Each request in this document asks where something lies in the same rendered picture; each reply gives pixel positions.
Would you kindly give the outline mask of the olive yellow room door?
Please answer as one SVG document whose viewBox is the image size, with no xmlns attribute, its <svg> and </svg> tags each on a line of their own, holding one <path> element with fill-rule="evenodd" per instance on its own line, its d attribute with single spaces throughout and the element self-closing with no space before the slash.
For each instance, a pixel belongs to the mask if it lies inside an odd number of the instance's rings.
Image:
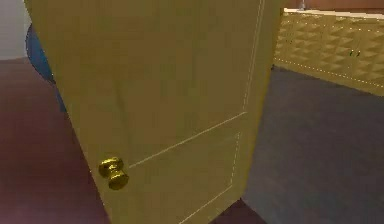
<svg viewBox="0 0 384 224">
<path fill-rule="evenodd" d="M 111 224 L 209 224 L 242 196 L 285 0 L 24 1 Z"/>
</svg>

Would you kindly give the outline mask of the brass round door knob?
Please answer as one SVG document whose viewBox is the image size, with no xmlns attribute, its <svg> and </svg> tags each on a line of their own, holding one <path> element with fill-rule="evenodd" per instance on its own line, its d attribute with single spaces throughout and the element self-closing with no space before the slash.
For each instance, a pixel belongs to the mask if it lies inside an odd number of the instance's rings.
<svg viewBox="0 0 384 224">
<path fill-rule="evenodd" d="M 129 180 L 129 176 L 123 171 L 124 163 L 121 158 L 112 157 L 103 160 L 99 166 L 99 174 L 108 181 L 108 187 L 112 190 L 122 189 Z"/>
</svg>

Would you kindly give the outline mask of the yellow textured cupboard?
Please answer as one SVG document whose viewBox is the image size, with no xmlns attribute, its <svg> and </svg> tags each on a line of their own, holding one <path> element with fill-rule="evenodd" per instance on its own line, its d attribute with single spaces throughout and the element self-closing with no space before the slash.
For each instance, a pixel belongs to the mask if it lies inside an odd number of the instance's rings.
<svg viewBox="0 0 384 224">
<path fill-rule="evenodd" d="M 384 97 L 384 14 L 285 9 L 274 64 Z"/>
</svg>

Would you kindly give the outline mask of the blue round object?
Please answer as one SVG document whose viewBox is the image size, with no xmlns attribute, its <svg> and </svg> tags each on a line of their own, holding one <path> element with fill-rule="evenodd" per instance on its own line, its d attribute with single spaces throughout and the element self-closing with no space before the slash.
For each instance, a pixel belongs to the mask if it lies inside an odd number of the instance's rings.
<svg viewBox="0 0 384 224">
<path fill-rule="evenodd" d="M 66 106 L 56 86 L 56 81 L 48 63 L 48 59 L 32 25 L 27 29 L 25 44 L 27 57 L 31 65 L 45 81 L 53 86 L 60 111 L 66 113 Z"/>
</svg>

